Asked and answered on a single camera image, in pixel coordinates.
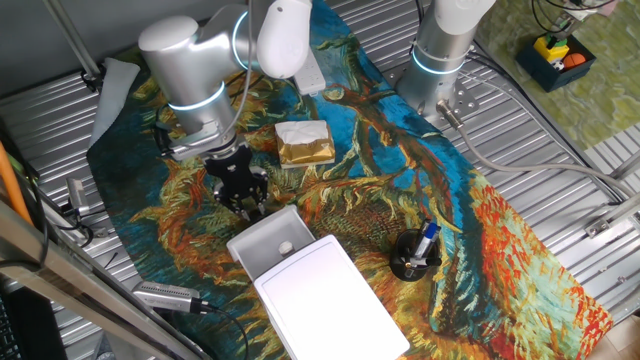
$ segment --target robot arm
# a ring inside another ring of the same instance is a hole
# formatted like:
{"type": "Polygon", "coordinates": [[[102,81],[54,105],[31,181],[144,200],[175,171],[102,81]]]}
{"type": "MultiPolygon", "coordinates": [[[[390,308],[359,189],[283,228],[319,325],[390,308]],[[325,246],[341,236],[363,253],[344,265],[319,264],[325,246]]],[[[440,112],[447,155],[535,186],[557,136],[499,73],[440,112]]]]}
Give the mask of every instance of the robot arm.
{"type": "Polygon", "coordinates": [[[252,34],[248,7],[228,5],[203,27],[187,16],[174,16],[145,29],[138,41],[187,134],[173,141],[166,131],[157,131],[163,154],[175,160],[199,155],[207,171],[222,179],[216,198],[247,219],[242,199],[252,197],[263,211],[267,179],[264,170],[249,168],[251,152],[235,134],[236,114],[224,79],[247,69],[249,63],[252,71],[274,78],[293,76],[309,51],[311,0],[260,2],[256,8],[258,14],[251,9],[252,34]]]}
{"type": "Polygon", "coordinates": [[[480,19],[495,0],[433,0],[418,29],[411,62],[396,85],[423,117],[439,116],[436,104],[453,98],[480,19]]]}

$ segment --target orange rod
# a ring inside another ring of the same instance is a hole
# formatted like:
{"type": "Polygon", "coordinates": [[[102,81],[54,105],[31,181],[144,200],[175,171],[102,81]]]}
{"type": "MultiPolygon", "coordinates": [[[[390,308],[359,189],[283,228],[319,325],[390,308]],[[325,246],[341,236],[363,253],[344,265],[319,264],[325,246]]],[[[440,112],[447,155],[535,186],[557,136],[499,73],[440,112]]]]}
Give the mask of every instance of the orange rod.
{"type": "Polygon", "coordinates": [[[27,204],[24,202],[20,185],[18,185],[18,179],[16,178],[16,174],[13,172],[9,156],[4,149],[4,146],[2,146],[2,142],[0,142],[0,176],[2,176],[4,186],[7,188],[7,192],[9,193],[9,200],[11,200],[13,210],[33,226],[31,216],[29,216],[29,210],[27,210],[27,204]]]}

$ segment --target yellow box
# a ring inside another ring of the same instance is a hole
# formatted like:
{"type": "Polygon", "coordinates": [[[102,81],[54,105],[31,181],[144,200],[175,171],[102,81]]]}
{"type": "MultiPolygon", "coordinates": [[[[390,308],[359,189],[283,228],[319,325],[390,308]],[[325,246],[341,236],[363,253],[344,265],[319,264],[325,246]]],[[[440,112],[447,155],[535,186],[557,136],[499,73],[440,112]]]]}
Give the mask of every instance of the yellow box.
{"type": "Polygon", "coordinates": [[[569,52],[567,45],[554,46],[551,49],[547,49],[547,39],[545,36],[539,37],[536,43],[533,44],[533,48],[548,62],[562,59],[569,52]]]}

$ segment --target blue led ring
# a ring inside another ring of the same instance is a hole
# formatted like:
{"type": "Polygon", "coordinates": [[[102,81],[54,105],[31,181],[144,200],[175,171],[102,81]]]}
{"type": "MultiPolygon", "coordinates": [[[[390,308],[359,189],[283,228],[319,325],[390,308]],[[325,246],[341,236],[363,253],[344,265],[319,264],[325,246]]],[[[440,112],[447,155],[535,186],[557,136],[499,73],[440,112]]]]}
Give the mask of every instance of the blue led ring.
{"type": "Polygon", "coordinates": [[[238,55],[238,50],[236,50],[236,37],[238,35],[238,29],[240,29],[240,24],[248,13],[248,11],[245,11],[244,14],[240,16],[240,18],[236,22],[236,25],[233,27],[233,34],[231,35],[231,49],[233,49],[233,55],[235,55],[238,64],[240,64],[240,66],[242,66],[245,70],[247,70],[247,67],[242,63],[242,60],[240,60],[240,55],[238,55]]]}
{"type": "Polygon", "coordinates": [[[433,70],[433,69],[429,69],[428,67],[422,65],[420,63],[420,61],[418,61],[418,58],[416,57],[416,52],[415,50],[413,51],[413,53],[411,54],[413,55],[413,60],[416,62],[416,64],[424,71],[426,72],[430,72],[432,74],[436,74],[436,75],[447,75],[447,74],[453,74],[455,72],[457,72],[458,70],[462,69],[462,65],[464,65],[464,61],[462,62],[462,64],[460,64],[460,66],[458,66],[457,68],[453,69],[453,70],[448,70],[448,71],[438,71],[438,70],[433,70]]]}
{"type": "Polygon", "coordinates": [[[172,108],[173,110],[178,110],[178,111],[195,110],[195,109],[198,109],[198,108],[201,108],[201,107],[203,107],[205,105],[210,104],[213,100],[219,98],[220,95],[222,95],[223,92],[224,92],[224,81],[220,84],[220,88],[218,89],[218,91],[216,91],[215,94],[211,95],[206,100],[200,101],[199,103],[195,103],[193,105],[185,105],[185,106],[178,106],[178,105],[169,104],[169,107],[172,108]]]}

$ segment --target pen holder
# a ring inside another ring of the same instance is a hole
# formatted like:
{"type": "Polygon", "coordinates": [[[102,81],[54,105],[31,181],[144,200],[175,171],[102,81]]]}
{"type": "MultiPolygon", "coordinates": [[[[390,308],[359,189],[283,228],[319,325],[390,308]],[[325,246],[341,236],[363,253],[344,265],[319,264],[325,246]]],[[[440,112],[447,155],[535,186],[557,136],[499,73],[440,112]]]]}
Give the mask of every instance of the pen holder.
{"type": "Polygon", "coordinates": [[[396,246],[393,248],[393,253],[391,253],[391,257],[389,258],[391,272],[402,281],[418,281],[422,279],[427,272],[433,271],[433,269],[442,264],[442,260],[440,260],[440,244],[439,241],[436,240],[431,250],[429,250],[429,253],[427,253],[427,266],[415,268],[411,267],[410,264],[407,265],[408,261],[405,259],[411,257],[411,249],[415,248],[419,238],[420,230],[412,229],[403,232],[398,236],[396,246]]]}

